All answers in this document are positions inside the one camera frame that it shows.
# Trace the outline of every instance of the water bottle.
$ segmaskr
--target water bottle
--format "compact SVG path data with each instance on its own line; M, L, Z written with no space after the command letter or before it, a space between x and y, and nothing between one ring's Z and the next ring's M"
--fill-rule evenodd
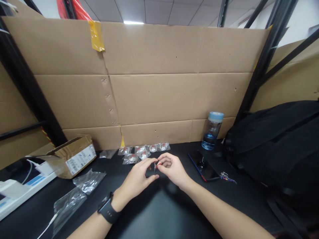
M220 112L210 112L204 131L202 147L207 150L213 150L216 144L217 135L222 125L224 114Z

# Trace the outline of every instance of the hand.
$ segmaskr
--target hand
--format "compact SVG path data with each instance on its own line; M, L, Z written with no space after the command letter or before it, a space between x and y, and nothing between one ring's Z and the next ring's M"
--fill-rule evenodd
M147 158L134 165L123 184L114 192L111 205L116 212L122 211L131 199L135 198L155 179L159 178L158 174L148 178L145 177L146 170L152 163L157 161L156 158Z
M178 157L170 153L164 153L158 158L158 160L157 168L159 171L168 176L168 178L174 184L179 186L181 190L184 190L188 184L193 182L193 180L185 172L185 169Z

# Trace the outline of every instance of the white wall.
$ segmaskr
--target white wall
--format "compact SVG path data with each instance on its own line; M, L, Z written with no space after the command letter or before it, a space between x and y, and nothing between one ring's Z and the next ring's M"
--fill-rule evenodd
M56 0L33 0L33 2L46 18L60 18Z
M262 10L251 28L264 29L274 3ZM319 0L299 0L287 24L288 30L278 46L283 46L307 38L311 27L319 25Z

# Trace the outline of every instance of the barcode sticker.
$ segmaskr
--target barcode sticker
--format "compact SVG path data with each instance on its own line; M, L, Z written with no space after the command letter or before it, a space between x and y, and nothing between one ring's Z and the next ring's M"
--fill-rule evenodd
M93 144L87 146L84 150L66 161L66 165L72 176L80 171L88 162L96 156Z

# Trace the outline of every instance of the keychain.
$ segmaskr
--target keychain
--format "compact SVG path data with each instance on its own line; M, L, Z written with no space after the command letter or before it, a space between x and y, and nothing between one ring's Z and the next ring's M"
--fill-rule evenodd
M228 177L228 174L225 173L225 172L222 172L222 173L219 175L219 177L220 177L221 179L223 179L223 180L230 181L230 182L233 182L233 183L237 184L236 181L230 179L230 178Z

